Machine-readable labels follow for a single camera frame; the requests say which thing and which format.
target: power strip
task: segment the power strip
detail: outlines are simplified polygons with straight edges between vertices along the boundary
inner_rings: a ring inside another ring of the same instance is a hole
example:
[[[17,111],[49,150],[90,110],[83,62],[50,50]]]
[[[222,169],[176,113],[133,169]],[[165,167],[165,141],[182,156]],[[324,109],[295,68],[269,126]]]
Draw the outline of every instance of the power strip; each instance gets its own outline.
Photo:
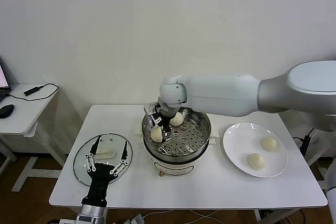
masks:
[[[127,220],[124,222],[124,224],[144,224],[145,221],[142,218],[141,214],[137,214],[136,216],[134,216],[133,218]]]

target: white desk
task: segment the white desk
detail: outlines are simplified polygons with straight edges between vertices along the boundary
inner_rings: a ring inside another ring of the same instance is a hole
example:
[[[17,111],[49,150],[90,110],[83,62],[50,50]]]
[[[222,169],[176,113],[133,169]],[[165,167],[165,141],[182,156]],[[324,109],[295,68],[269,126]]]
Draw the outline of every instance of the white desk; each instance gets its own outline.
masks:
[[[11,85],[11,95],[16,97],[24,97],[27,99],[35,99],[47,97],[52,92],[55,91],[56,87],[47,85],[40,89],[38,92],[31,94],[28,97],[25,97],[23,94],[24,91],[27,91],[35,86],[40,86],[41,84],[18,84]],[[13,104],[14,111],[12,114],[4,119],[0,119],[0,137],[3,139],[2,143],[0,142],[0,152],[2,152],[6,157],[6,161],[3,166],[0,168],[0,173],[4,170],[5,166],[9,163],[9,161],[15,161],[16,157],[11,151],[6,147],[4,142],[6,142],[5,135],[23,135],[25,137],[32,137],[35,134],[35,131],[39,135],[40,143],[50,152],[50,154],[60,163],[60,165],[64,165],[66,156],[60,150],[56,143],[51,142],[49,139],[48,133],[43,129],[40,124],[37,124],[37,119],[48,105],[48,103],[52,100],[55,94],[50,96],[49,98],[38,100],[38,101],[24,101],[20,99],[15,99],[13,97],[6,97],[2,102],[0,102],[0,108]],[[37,158],[32,157],[25,169],[21,173],[17,182],[13,187],[13,191],[20,191],[27,177],[58,177],[59,171],[53,170],[36,170],[32,169],[33,165],[36,163]]]
[[[136,209],[282,209],[261,223],[273,223],[294,208],[320,207],[327,200],[277,114],[256,112],[242,118],[208,114],[218,126],[219,137],[237,122],[254,122],[272,129],[288,151],[286,170],[274,178],[252,177],[236,168],[223,154],[219,140],[210,145],[195,169],[181,177],[160,177],[136,135],[143,118],[141,105],[91,107],[50,197],[54,206],[78,207],[88,187],[78,182],[73,161],[80,147],[102,133],[117,133],[132,145],[133,159],[127,172],[109,186],[108,208]]]

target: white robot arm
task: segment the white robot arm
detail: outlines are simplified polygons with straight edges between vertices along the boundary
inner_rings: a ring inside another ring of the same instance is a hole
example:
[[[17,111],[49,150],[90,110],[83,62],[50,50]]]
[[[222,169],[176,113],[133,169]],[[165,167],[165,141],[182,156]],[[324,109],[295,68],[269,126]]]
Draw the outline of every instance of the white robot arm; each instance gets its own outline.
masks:
[[[183,106],[227,116],[287,109],[336,114],[336,61],[303,63],[262,81],[248,74],[167,78],[160,97],[171,109]]]

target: laptop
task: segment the laptop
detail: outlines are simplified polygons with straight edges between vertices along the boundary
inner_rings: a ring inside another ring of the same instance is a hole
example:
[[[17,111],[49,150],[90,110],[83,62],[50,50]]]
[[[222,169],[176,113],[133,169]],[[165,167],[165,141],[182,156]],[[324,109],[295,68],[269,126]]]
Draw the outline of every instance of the laptop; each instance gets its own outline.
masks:
[[[0,102],[5,98],[6,94],[10,93],[10,90],[11,89],[0,65]]]

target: dumpling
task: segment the dumpling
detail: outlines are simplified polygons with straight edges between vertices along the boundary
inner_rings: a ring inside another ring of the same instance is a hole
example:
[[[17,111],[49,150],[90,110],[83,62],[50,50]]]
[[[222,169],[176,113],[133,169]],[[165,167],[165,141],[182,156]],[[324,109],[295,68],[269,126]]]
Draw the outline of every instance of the dumpling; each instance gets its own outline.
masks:
[[[265,167],[266,161],[263,156],[261,156],[259,153],[253,153],[250,154],[247,157],[247,162],[250,164],[252,168],[255,170],[261,170]]]
[[[172,126],[180,126],[184,121],[183,114],[181,112],[177,112],[175,117],[170,120],[170,124]]]
[[[278,141],[273,137],[266,137],[262,139],[260,143],[262,147],[269,152],[275,152],[279,147]]]
[[[155,127],[151,132],[151,139],[154,142],[161,143],[162,142],[162,129],[161,127]]]

